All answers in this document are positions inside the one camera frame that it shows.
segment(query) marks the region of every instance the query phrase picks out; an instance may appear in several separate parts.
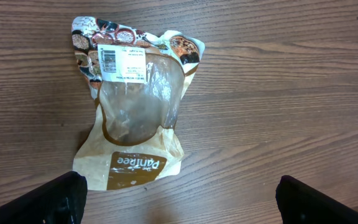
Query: snack pouch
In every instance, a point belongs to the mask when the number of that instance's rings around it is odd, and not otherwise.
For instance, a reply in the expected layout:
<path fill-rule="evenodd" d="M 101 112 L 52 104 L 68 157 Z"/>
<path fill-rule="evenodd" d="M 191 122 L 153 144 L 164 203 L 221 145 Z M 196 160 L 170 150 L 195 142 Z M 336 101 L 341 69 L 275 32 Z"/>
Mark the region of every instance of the snack pouch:
<path fill-rule="evenodd" d="M 90 190 L 177 175 L 183 149 L 173 130 L 204 43 L 177 31 L 157 37 L 88 16 L 74 19 L 71 34 L 96 105 L 96 121 L 73 170 L 86 177 Z"/>

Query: wood grain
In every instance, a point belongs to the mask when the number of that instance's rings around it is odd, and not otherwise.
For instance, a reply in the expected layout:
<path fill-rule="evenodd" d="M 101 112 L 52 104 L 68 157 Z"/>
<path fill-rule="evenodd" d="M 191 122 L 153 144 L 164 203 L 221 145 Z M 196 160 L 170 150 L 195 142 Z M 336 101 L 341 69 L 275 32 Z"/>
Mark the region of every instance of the wood grain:
<path fill-rule="evenodd" d="M 70 39 L 92 15 L 206 42 L 181 173 L 88 192 L 83 223 L 281 223 L 288 174 L 358 211 L 358 1 L 0 1 L 0 205 L 71 169 L 94 105 Z"/>

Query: white label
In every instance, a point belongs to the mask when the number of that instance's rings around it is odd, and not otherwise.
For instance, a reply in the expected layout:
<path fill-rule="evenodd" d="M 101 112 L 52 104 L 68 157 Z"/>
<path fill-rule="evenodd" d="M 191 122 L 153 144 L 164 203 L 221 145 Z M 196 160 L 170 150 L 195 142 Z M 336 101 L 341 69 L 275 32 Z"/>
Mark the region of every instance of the white label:
<path fill-rule="evenodd" d="M 104 81 L 146 82 L 146 54 L 143 48 L 99 44 L 98 54 Z"/>

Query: plastic bag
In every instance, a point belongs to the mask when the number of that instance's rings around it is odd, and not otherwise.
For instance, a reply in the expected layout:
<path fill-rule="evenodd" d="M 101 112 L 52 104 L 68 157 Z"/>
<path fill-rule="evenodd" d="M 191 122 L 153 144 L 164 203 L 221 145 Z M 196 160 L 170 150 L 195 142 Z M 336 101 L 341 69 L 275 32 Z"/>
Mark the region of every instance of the plastic bag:
<path fill-rule="evenodd" d="M 71 27 L 75 56 L 96 105 L 96 121 L 73 170 L 90 190 L 140 185 L 180 171 L 173 129 L 204 43 L 177 31 L 161 37 L 94 17 Z"/>

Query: brown logo rectangle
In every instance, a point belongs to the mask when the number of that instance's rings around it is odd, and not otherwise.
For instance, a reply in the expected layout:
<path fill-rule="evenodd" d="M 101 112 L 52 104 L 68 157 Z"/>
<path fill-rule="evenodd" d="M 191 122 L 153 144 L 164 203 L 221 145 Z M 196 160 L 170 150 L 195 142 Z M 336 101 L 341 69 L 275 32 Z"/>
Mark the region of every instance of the brown logo rectangle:
<path fill-rule="evenodd" d="M 114 152 L 111 156 L 107 190 L 153 181 L 165 167 L 167 159 L 140 153 Z"/>

